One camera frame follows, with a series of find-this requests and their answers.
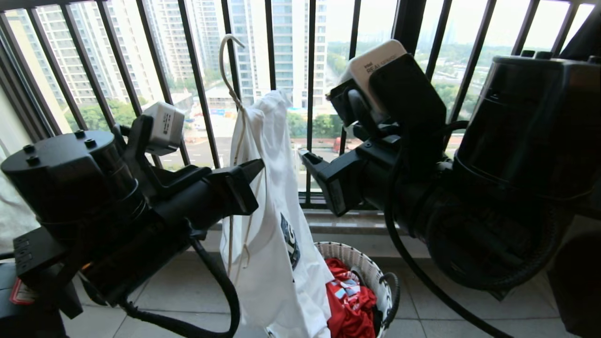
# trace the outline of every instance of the white hanger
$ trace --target white hanger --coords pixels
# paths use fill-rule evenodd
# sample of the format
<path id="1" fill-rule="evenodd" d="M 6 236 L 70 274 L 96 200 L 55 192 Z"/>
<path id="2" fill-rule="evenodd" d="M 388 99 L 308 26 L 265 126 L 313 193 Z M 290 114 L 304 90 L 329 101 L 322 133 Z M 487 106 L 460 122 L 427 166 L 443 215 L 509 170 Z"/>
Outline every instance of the white hanger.
<path id="1" fill-rule="evenodd" d="M 234 91 L 234 88 L 232 88 L 232 86 L 230 85 L 230 83 L 227 81 L 227 77 L 225 76 L 225 70 L 224 70 L 224 50 L 225 50 L 225 44 L 229 40 L 234 40 L 242 48 L 246 48 L 246 46 L 243 45 L 242 42 L 240 42 L 240 40 L 238 40 L 234 36 L 234 34 L 226 34 L 224 36 L 223 40 L 221 40 L 221 47 L 219 48 L 219 71 L 221 72 L 221 78 L 224 80 L 225 85 L 230 90 L 230 96 L 231 96 L 232 99 L 234 99 L 234 102 L 236 103 L 236 106 L 238 107 L 238 109 L 241 109 L 242 108 L 242 103 L 240 102 L 240 98 L 236 95 L 236 92 Z"/>

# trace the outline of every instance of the label sticker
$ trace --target label sticker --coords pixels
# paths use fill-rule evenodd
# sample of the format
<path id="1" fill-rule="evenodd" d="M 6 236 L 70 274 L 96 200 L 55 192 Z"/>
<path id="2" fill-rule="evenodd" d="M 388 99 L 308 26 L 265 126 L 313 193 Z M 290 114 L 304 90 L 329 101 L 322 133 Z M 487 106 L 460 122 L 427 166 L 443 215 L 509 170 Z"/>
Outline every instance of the label sticker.
<path id="1" fill-rule="evenodd" d="M 284 233 L 284 242 L 286 242 L 286 247 L 288 248 L 288 257 L 290 258 L 292 270 L 294 270 L 299 262 L 299 259 L 301 258 L 301 249 L 299 248 L 299 243 L 294 235 L 294 230 L 290 224 L 288 224 L 288 221 L 286 221 L 282 213 L 280 213 L 280 216 L 282 217 L 280 226 L 282 227 L 282 232 Z"/>
<path id="2" fill-rule="evenodd" d="M 10 301 L 17 305 L 31 305 L 38 297 L 38 293 L 25 285 L 20 278 L 14 282 L 13 291 L 10 294 Z"/>

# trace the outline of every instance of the screw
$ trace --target screw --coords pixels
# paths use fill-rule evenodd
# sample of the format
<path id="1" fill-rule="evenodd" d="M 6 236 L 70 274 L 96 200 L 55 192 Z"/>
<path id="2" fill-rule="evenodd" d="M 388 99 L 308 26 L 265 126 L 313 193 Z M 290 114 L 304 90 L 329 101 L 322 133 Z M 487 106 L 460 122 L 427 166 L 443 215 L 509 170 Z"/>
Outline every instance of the screw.
<path id="1" fill-rule="evenodd" d="M 27 146 L 23 147 L 23 151 L 27 154 L 31 154 L 35 151 L 35 147 L 33 144 L 28 144 Z"/>
<path id="2" fill-rule="evenodd" d="M 89 138 L 89 139 L 85 140 L 84 143 L 85 143 L 85 146 L 88 148 L 93 148 L 96 146 L 96 141 L 94 141 L 93 138 Z"/>
<path id="3" fill-rule="evenodd" d="M 37 156 L 30 156 L 26 161 L 29 163 L 29 165 L 36 165 L 40 163 L 40 159 Z"/>

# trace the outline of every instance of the balcony railing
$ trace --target balcony railing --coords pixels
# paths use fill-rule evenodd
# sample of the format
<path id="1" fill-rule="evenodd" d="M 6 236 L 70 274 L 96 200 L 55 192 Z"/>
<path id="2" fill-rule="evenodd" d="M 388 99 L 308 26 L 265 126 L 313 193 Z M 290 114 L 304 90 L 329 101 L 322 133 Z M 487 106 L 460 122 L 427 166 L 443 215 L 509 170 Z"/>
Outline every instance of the balcony railing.
<path id="1" fill-rule="evenodd" d="M 566 44 L 566 38 L 568 31 L 572 26 L 576 12 L 580 4 L 594 4 L 594 0 L 559 0 L 566 1 L 569 3 L 569 8 L 565 15 L 565 18 L 561 24 L 561 28 L 555 43 L 551 49 L 554 56 L 557 56 Z M 82 36 L 78 30 L 76 24 L 76 18 L 72 10 L 72 4 L 80 2 L 80 0 L 3 0 L 0 2 L 0 85 L 2 85 L 6 92 L 10 103 L 14 110 L 17 112 L 19 120 L 23 124 L 23 127 L 27 131 L 29 137 L 35 142 L 54 135 L 61 134 L 61 129 L 52 115 L 42 91 L 37 84 L 38 79 L 35 78 L 32 73 L 30 66 L 28 65 L 23 52 L 21 51 L 17 37 L 15 36 L 11 25 L 9 23 L 6 11 L 24 9 L 31 21 L 31 25 L 37 36 L 43 55 L 46 57 L 49 68 L 52 71 L 56 79 L 56 83 L 60 89 L 60 92 L 64 96 L 66 105 L 68 106 L 71 114 L 81 129 L 88 129 L 86 121 L 84 120 L 81 110 L 74 99 L 72 92 L 67 85 L 67 81 L 61 70 L 53 46 L 51 45 L 47 35 L 44 31 L 44 26 L 38 15 L 37 7 L 47 5 L 58 5 L 61 9 L 63 19 L 67 25 L 69 31 L 69 37 L 72 40 L 77 57 L 81 61 L 82 68 L 86 74 L 87 80 L 89 81 L 91 90 L 97 103 L 102 112 L 103 118 L 109 126 L 115 123 L 111 107 L 108 103 L 108 97 L 102 90 L 102 86 L 93 69 L 92 62 L 90 61 L 90 55 L 84 47 Z M 455 97 L 454 103 L 450 108 L 448 116 L 449 122 L 455 121 L 460 118 L 460 111 L 472 77 L 474 76 L 474 70 L 480 53 L 484 45 L 484 39 L 487 36 L 491 18 L 495 11 L 495 5 L 500 2 L 497 0 L 487 0 L 484 14 L 480 22 L 471 54 L 469 56 L 463 78 L 461 80 L 459 90 Z M 526 37 L 530 31 L 530 27 L 534 20 L 534 16 L 537 12 L 540 3 L 545 0 L 530 0 L 528 9 L 526 11 L 523 23 L 521 25 L 519 34 L 513 46 L 511 54 L 519 55 L 524 48 Z M 151 25 L 149 23 L 149 8 L 147 8 L 147 1 L 136 0 L 142 28 L 145 35 L 146 43 L 150 51 L 150 56 L 154 69 L 157 74 L 158 83 L 162 91 L 163 99 L 165 102 L 173 104 L 171 91 L 168 85 L 168 78 L 166 69 L 161 62 L 161 56 L 158 53 L 156 36 L 152 32 Z M 395 14 L 395 20 L 392 27 L 391 37 L 397 39 L 407 49 L 409 53 L 414 54 L 418 45 L 419 32 L 423 24 L 424 9 L 426 7 L 426 0 L 399 0 L 397 3 L 397 11 Z M 376 3 L 363 3 L 364 5 L 374 6 Z M 425 74 L 429 79 L 433 78 L 435 74 L 436 61 L 439 58 L 441 46 L 445 36 L 445 30 L 448 26 L 448 19 L 451 12 L 451 6 L 453 0 L 443 0 L 442 7 L 438 19 L 438 25 L 433 37 L 432 48 L 430 50 L 429 59 L 425 67 Z M 232 33 L 232 24 L 230 22 L 230 5 L 227 0 L 221 0 L 221 8 L 223 12 L 223 21 L 225 33 Z M 361 15 L 361 0 L 354 0 L 353 4 L 353 15 L 352 15 L 352 28 L 350 30 L 350 47 L 348 60 L 355 56 L 357 50 L 357 41 L 359 33 L 359 18 Z M 134 82 L 130 70 L 127 67 L 126 59 L 123 55 L 123 51 L 120 47 L 120 41 L 115 31 L 114 22 L 111 19 L 109 12 L 109 5 L 106 1 L 96 1 L 97 10 L 102 18 L 102 25 L 106 31 L 106 37 L 108 38 L 110 47 L 112 49 L 113 56 L 116 60 L 119 74 L 123 85 L 127 91 L 128 101 L 133 107 L 133 111 L 136 116 L 142 113 L 142 105 L 136 95 Z M 211 115 L 209 105 L 207 104 L 206 91 L 204 89 L 203 77 L 201 76 L 200 63 L 197 55 L 197 46 L 195 46 L 195 39 L 193 38 L 191 15 L 190 9 L 187 6 L 186 0 L 178 0 L 177 6 L 179 9 L 181 23 L 183 25 L 183 32 L 185 35 L 185 43 L 187 46 L 187 52 L 191 63 L 191 71 L 194 76 L 194 84 L 198 91 L 198 101 L 203 112 L 204 124 L 206 127 L 207 140 L 210 146 L 210 154 L 213 161 L 213 166 L 219 168 L 221 165 L 219 160 L 219 153 L 215 141 L 215 135 L 213 133 L 213 126 L 211 121 Z M 308 0 L 308 76 L 307 76 L 307 148 L 312 149 L 313 146 L 313 117 L 314 117 L 314 69 L 315 69 L 315 51 L 316 51 L 316 7 L 317 0 Z M 272 1 L 265 1 L 265 18 L 266 18 L 266 31 L 267 31 L 267 58 L 269 60 L 269 84 L 272 90 L 276 89 L 276 68 L 275 68 L 275 54 L 274 54 L 274 38 L 273 38 L 273 15 L 272 15 Z M 236 94 L 240 95 L 240 79 L 237 72 L 237 59 L 234 51 L 234 46 L 231 41 L 228 42 L 228 58 L 230 64 L 231 78 L 233 81 L 233 87 Z M 346 148 L 347 135 L 344 129 L 340 133 L 340 155 L 342 155 Z M 184 165 L 191 164 L 190 156 L 186 150 L 186 143 L 182 137 L 180 145 L 180 154 Z M 154 164 L 161 167 L 160 158 L 152 156 Z M 300 203 L 303 207 L 307 208 L 324 208 L 325 202 L 323 195 L 320 192 L 312 191 L 311 189 L 311 178 L 306 173 L 306 189 L 305 192 L 299 193 Z"/>

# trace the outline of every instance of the laundry basket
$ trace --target laundry basket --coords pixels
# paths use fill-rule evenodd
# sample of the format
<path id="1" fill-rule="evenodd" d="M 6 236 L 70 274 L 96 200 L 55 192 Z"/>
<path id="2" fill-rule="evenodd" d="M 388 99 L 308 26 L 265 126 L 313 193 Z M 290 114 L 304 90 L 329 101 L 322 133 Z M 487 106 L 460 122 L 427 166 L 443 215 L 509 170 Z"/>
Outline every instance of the laundry basket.
<path id="1" fill-rule="evenodd" d="M 316 242 L 315 246 L 323 258 L 340 259 L 346 266 L 358 269 L 365 286 L 369 287 L 377 297 L 377 308 L 382 312 L 380 333 L 376 338 L 383 338 L 390 323 L 397 314 L 400 302 L 400 284 L 395 274 L 382 273 L 382 270 L 364 253 L 346 244 L 336 242 Z M 393 283 L 394 294 L 391 292 L 390 282 Z M 266 328 L 268 338 L 274 335 Z"/>

